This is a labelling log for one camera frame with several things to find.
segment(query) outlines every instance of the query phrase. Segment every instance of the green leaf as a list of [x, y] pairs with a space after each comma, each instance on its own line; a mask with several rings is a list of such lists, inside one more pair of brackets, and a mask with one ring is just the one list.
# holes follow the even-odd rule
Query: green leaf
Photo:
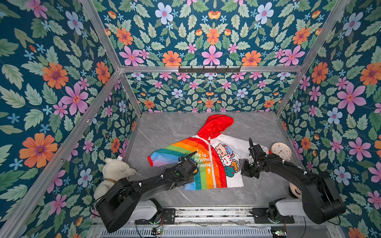
[[22, 73], [20, 73], [20, 70], [16, 66], [4, 64], [1, 70], [10, 83], [13, 83], [18, 89], [21, 89], [24, 79], [22, 78]]

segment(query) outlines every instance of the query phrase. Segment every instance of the gray marble surface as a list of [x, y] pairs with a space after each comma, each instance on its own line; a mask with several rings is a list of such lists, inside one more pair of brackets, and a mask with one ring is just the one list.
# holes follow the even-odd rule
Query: gray marble surface
[[[159, 113], [143, 114], [138, 133], [127, 163], [138, 172], [130, 180], [140, 180], [163, 171], [151, 167], [147, 157], [155, 150], [197, 134], [206, 119], [214, 113]], [[223, 134], [267, 146], [286, 140], [280, 133], [274, 113], [240, 112], [224, 113], [234, 119]], [[273, 173], [263, 172], [259, 179], [243, 177], [244, 187], [215, 188], [188, 191], [182, 187], [157, 193], [153, 196], [162, 206], [266, 206], [278, 198], [290, 198], [288, 182]]]

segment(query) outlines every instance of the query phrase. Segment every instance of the pink flower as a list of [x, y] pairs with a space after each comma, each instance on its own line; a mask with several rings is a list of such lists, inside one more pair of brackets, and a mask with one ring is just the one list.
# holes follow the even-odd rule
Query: pink flower
[[48, 9], [44, 5], [41, 5], [40, 0], [29, 0], [27, 3], [25, 3], [25, 5], [33, 10], [33, 13], [37, 18], [40, 16], [45, 19], [48, 18], [45, 14]]
[[266, 87], [266, 81], [265, 80], [263, 80], [263, 81], [259, 81], [258, 82], [258, 86], [259, 86], [259, 88], [264, 88], [264, 87]]
[[112, 115], [112, 108], [110, 106], [106, 107], [106, 115], [110, 117]]
[[299, 60], [297, 58], [299, 57], [302, 57], [305, 52], [304, 51], [300, 51], [300, 45], [298, 45], [297, 47], [295, 47], [295, 49], [291, 52], [290, 49], [287, 49], [286, 52], [285, 52], [285, 55], [286, 57], [283, 57], [280, 59], [280, 63], [285, 63], [285, 66], [289, 66], [291, 63], [293, 65], [297, 65], [299, 63]]
[[299, 148], [299, 145], [297, 144], [296, 141], [295, 141], [295, 143], [293, 143], [293, 144], [294, 144], [294, 147], [295, 147], [296, 152], [298, 153], [299, 159], [300, 159], [300, 160], [304, 160], [303, 155], [302, 155], [302, 153], [303, 153], [303, 148]]
[[349, 81], [347, 81], [347, 77], [344, 77], [344, 78], [339, 78], [339, 82], [336, 84], [336, 86], [339, 87], [339, 90], [341, 89], [345, 89], [347, 86], [347, 84], [349, 83]]
[[149, 59], [149, 52], [146, 52], [146, 50], [145, 49], [143, 49], [143, 50], [139, 50], [139, 56], [140, 57], [143, 57], [143, 59]]
[[48, 193], [51, 193], [53, 191], [54, 184], [56, 184], [56, 186], [62, 186], [62, 179], [60, 179], [60, 178], [65, 173], [66, 173], [66, 171], [64, 169], [58, 172], [58, 174], [56, 175], [56, 178], [53, 180], [53, 182], [51, 182], [51, 184], [48, 187], [48, 190], [47, 190]]
[[83, 79], [81, 77], [81, 80], [78, 81], [78, 84], [81, 85], [81, 89], [85, 89], [87, 91], [87, 87], [90, 86], [90, 84], [87, 83], [87, 78]]
[[225, 89], [225, 90], [226, 90], [226, 89], [229, 89], [229, 88], [232, 87], [231, 84], [232, 84], [232, 82], [228, 82], [228, 81], [226, 80], [225, 83], [222, 84], [222, 88]]
[[50, 215], [56, 212], [57, 214], [61, 213], [61, 208], [66, 207], [66, 195], [61, 197], [61, 194], [58, 194], [55, 201], [50, 202], [51, 210]]
[[251, 72], [251, 75], [249, 78], [252, 78], [254, 81], [257, 80], [257, 78], [262, 78], [262, 73], [259, 72]]
[[307, 162], [307, 168], [308, 168], [309, 171], [312, 172], [314, 170], [314, 166], [315, 165], [313, 165], [311, 162]]
[[227, 49], [230, 51], [230, 53], [237, 52], [238, 46], [236, 43], [230, 44], [230, 47]]
[[54, 115], [58, 115], [59, 114], [59, 117], [63, 118], [64, 117], [64, 114], [68, 114], [67, 110], [67, 105], [62, 105], [62, 102], [59, 101], [58, 102], [58, 105], [53, 105], [55, 111], [54, 111]]
[[165, 81], [168, 81], [169, 78], [172, 78], [171, 73], [160, 73], [159, 78], [164, 78]]
[[279, 51], [275, 53], [275, 55], [276, 55], [275, 58], [280, 59], [282, 56], [285, 56], [285, 51], [286, 50], [279, 49]]
[[192, 45], [192, 43], [189, 43], [189, 46], [187, 46], [187, 50], [188, 50], [188, 53], [192, 53], [192, 54], [194, 54], [194, 51], [197, 50], [197, 48], [196, 48], [196, 44], [193, 44], [193, 45]]
[[74, 156], [77, 156], [78, 155], [78, 151], [76, 151], [75, 149], [76, 148], [78, 148], [78, 146], [79, 146], [79, 143], [77, 143], [76, 145], [75, 145], [75, 147], [73, 148], [73, 150], [71, 151], [71, 153], [69, 154], [69, 156], [67, 157], [67, 161], [71, 161], [71, 159], [72, 159], [72, 155], [74, 155]]
[[126, 58], [124, 60], [125, 65], [130, 65], [132, 63], [133, 66], [138, 66], [139, 64], [144, 63], [144, 61], [141, 58], [138, 58], [139, 56], [139, 50], [134, 50], [131, 53], [131, 49], [128, 46], [124, 46], [124, 51], [126, 52], [119, 52], [119, 55], [123, 58]]
[[192, 2], [197, 2], [197, 0], [187, 0], [187, 4], [188, 4], [188, 6], [190, 6], [191, 4], [192, 4]]
[[238, 80], [243, 80], [243, 75], [245, 75], [245, 73], [243, 72], [239, 72], [239, 73], [233, 73], [233, 76], [232, 78], [235, 78], [235, 81], [237, 82]]
[[312, 87], [312, 91], [308, 93], [308, 95], [310, 95], [310, 100], [315, 100], [315, 102], [317, 101], [317, 97], [319, 97], [322, 93], [319, 92], [320, 90], [320, 86], [317, 86], [315, 88], [315, 86]]
[[191, 76], [188, 75], [188, 73], [176, 73], [176, 75], [178, 75], [178, 80], [183, 80], [184, 82], [187, 81], [188, 78], [191, 78]]
[[310, 111], [309, 114], [314, 117], [316, 114], [317, 114], [317, 111], [316, 111], [317, 107], [315, 106], [311, 106], [311, 108], [309, 108], [308, 110]]
[[368, 192], [368, 196], [370, 197], [368, 198], [368, 202], [373, 203], [377, 210], [380, 209], [381, 199], [379, 198], [380, 194], [378, 193], [378, 191], [376, 190], [374, 194]]
[[374, 176], [372, 176], [372, 178], [370, 179], [372, 182], [374, 183], [378, 183], [380, 180], [381, 180], [381, 163], [380, 162], [377, 162], [376, 163], [376, 168], [373, 168], [373, 167], [369, 167], [368, 170], [369, 172], [371, 172], [372, 174], [375, 174]]
[[222, 56], [222, 52], [216, 52], [216, 47], [214, 45], [211, 45], [209, 47], [209, 53], [204, 51], [201, 53], [201, 55], [206, 58], [202, 64], [207, 65], [210, 63], [210, 66], [214, 64], [220, 64], [219, 59]]
[[84, 113], [88, 106], [83, 100], [87, 99], [89, 94], [86, 92], [81, 93], [81, 86], [78, 83], [74, 84], [74, 91], [68, 86], [65, 87], [65, 90], [70, 97], [63, 96], [61, 102], [66, 105], [71, 104], [69, 108], [70, 115], [74, 115], [77, 112], [77, 108], [78, 111]]
[[303, 91], [305, 91], [307, 89], [307, 87], [309, 87], [311, 84], [309, 83], [309, 80], [310, 80], [310, 77], [306, 77], [306, 76], [303, 76], [303, 79], [302, 81], [300, 81], [300, 90], [303, 89]]
[[156, 80], [156, 82], [154, 83], [154, 85], [155, 85], [155, 88], [161, 89], [162, 86], [163, 86], [163, 83], [162, 83], [162, 82], [159, 82], [159, 81]]
[[189, 83], [189, 88], [192, 88], [193, 90], [198, 88], [199, 83], [196, 82], [196, 80], [193, 81], [193, 83]]
[[333, 138], [333, 142], [330, 142], [333, 151], [336, 150], [337, 153], [340, 153], [340, 150], [344, 149], [344, 146], [341, 145], [341, 140], [336, 140]]
[[367, 158], [371, 157], [370, 153], [366, 151], [367, 149], [370, 148], [370, 143], [362, 144], [362, 140], [360, 137], [357, 137], [356, 144], [353, 141], [349, 141], [348, 144], [350, 147], [354, 148], [349, 151], [349, 154], [351, 155], [357, 154], [356, 158], [358, 161], [362, 161], [362, 156], [365, 156]]
[[89, 151], [93, 151], [93, 145], [94, 143], [92, 143], [91, 140], [85, 141], [85, 146], [82, 149], [86, 150], [86, 154], [88, 154]]
[[355, 104], [363, 106], [367, 103], [363, 97], [357, 97], [365, 91], [365, 85], [357, 87], [355, 91], [353, 91], [353, 89], [353, 83], [348, 83], [346, 86], [347, 93], [344, 93], [343, 91], [337, 93], [338, 98], [344, 99], [339, 102], [339, 105], [337, 106], [338, 109], [343, 109], [348, 104], [347, 111], [349, 114], [352, 114], [355, 111]]

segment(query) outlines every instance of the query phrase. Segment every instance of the alarm clock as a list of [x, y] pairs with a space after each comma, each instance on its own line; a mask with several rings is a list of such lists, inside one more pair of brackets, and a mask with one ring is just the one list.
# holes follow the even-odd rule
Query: alarm clock
[[291, 149], [285, 144], [281, 142], [276, 142], [271, 146], [271, 153], [279, 155], [285, 161], [290, 161], [291, 159]]

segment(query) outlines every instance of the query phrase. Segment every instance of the teddy bear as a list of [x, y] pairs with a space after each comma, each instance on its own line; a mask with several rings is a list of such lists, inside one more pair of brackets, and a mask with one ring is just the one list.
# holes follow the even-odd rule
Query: teddy bear
[[119, 179], [136, 174], [135, 169], [130, 168], [127, 163], [121, 160], [106, 158], [104, 161], [106, 163], [102, 170], [104, 180], [94, 192], [95, 200], [105, 195]]

